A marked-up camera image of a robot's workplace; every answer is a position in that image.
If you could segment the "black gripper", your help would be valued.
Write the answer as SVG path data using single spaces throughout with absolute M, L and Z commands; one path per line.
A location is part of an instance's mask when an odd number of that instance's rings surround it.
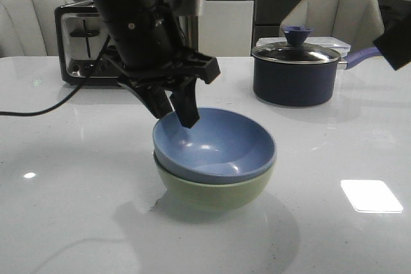
M 196 78 L 210 84 L 220 74 L 215 57 L 189 47 L 183 47 L 165 62 L 156 62 L 159 53 L 155 52 L 146 57 L 147 65 L 140 60 L 136 66 L 129 66 L 117 48 L 109 45 L 104 49 L 101 59 L 119 71 L 117 84 L 128 89 L 154 118 L 161 119 L 172 112 L 172 103 L 185 128 L 192 128 L 200 119 L 195 92 Z M 171 103 L 161 87 L 171 91 Z

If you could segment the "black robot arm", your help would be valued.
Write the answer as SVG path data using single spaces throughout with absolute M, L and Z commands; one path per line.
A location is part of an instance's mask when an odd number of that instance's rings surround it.
M 410 63 L 410 0 L 380 0 L 379 6 L 385 30 L 374 45 L 397 71 Z
M 105 58 L 120 71 L 118 84 L 160 119 L 175 112 L 181 125 L 199 120 L 198 79 L 210 84 L 220 69 L 215 57 L 187 47 L 174 15 L 183 0 L 93 0 L 116 47 Z

